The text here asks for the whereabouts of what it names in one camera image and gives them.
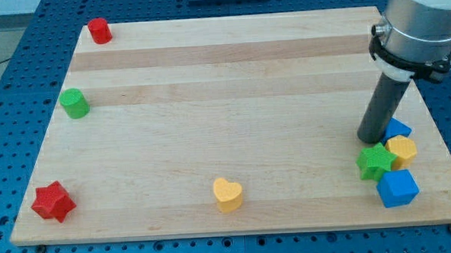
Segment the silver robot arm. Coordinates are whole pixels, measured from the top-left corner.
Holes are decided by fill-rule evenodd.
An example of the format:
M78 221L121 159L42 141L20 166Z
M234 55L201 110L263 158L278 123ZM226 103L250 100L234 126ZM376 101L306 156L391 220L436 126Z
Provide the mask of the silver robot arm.
M369 52L397 82L440 83L451 70L451 0L388 0Z

